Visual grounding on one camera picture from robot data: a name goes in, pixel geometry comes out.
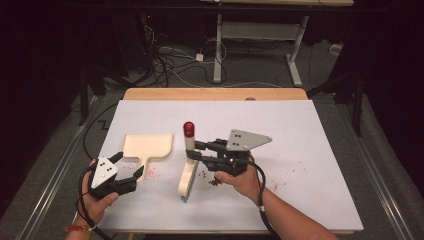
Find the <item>red cap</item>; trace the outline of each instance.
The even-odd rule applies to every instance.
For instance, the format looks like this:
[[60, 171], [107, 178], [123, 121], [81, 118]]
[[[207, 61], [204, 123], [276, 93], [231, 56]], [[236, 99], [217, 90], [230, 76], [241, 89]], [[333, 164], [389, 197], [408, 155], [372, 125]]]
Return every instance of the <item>red cap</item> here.
[[192, 122], [186, 122], [183, 126], [184, 136], [187, 138], [194, 137], [194, 124]]

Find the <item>bracelet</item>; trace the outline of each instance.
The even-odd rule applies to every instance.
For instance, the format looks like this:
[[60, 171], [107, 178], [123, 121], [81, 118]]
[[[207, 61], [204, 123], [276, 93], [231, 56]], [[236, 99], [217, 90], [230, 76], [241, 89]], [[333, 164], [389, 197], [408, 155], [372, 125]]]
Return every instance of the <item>bracelet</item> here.
[[78, 225], [71, 225], [71, 226], [67, 226], [65, 228], [65, 231], [70, 232], [70, 231], [79, 231], [79, 232], [91, 232], [93, 231], [95, 228], [97, 227], [94, 226], [93, 228], [90, 227], [83, 227], [83, 226], [78, 226]]

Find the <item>wooden table edge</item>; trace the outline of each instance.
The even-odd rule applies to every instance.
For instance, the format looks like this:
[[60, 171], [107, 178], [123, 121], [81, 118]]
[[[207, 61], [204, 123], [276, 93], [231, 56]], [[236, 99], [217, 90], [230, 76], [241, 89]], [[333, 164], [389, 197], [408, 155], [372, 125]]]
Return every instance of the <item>wooden table edge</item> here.
[[301, 88], [129, 88], [123, 100], [308, 100]]

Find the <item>table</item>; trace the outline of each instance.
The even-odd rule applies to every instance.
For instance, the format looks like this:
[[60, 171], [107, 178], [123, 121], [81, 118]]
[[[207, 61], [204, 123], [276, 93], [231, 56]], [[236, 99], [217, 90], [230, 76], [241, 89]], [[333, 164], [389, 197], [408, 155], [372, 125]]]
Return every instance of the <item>table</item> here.
[[[300, 5], [313, 6], [323, 5], [325, 7], [352, 6], [353, 0], [221, 0], [220, 4], [240, 3], [240, 4], [271, 4], [271, 5]], [[296, 56], [302, 43], [303, 34], [306, 29], [309, 16], [303, 16], [299, 24], [276, 24], [276, 23], [254, 23], [254, 22], [224, 22], [222, 14], [218, 14], [216, 52], [213, 81], [221, 82], [222, 69], [222, 38], [248, 38], [248, 39], [271, 39], [271, 40], [294, 40], [291, 54], [286, 55], [287, 66], [289, 68], [294, 86], [301, 87], [302, 81], [296, 67]]]
[[[180, 199], [177, 187], [185, 163], [182, 124], [192, 120], [200, 141], [225, 139], [229, 126], [272, 136], [273, 142], [252, 151], [267, 175], [268, 188], [334, 232], [362, 230], [313, 103], [305, 96], [301, 89], [129, 89], [100, 156], [116, 153], [126, 133], [172, 132], [173, 150], [168, 158], [149, 163], [146, 180], [108, 208], [99, 227], [144, 234], [267, 232], [256, 206], [231, 186], [211, 186], [213, 173], [203, 164], [187, 203]], [[121, 177], [132, 173], [127, 170], [131, 164], [125, 159], [117, 163]]]

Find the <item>white table surface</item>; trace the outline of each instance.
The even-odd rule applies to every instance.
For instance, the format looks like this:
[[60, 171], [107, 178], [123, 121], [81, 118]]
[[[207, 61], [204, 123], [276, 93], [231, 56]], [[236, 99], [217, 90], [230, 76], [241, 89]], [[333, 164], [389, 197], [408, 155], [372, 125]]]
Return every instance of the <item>white table surface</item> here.
[[[125, 134], [172, 133], [173, 146], [169, 157], [149, 162], [146, 180], [108, 208], [99, 227], [140, 233], [266, 231], [257, 207], [231, 186], [211, 185], [213, 173], [202, 163], [188, 201], [182, 201], [178, 184], [186, 159], [186, 121], [195, 124], [195, 138], [203, 142], [228, 139], [231, 129], [272, 137], [272, 142], [252, 150], [267, 187], [330, 230], [363, 229], [310, 100], [120, 101], [100, 156], [120, 151]], [[122, 159], [117, 166], [118, 179], [136, 170], [133, 159]]]

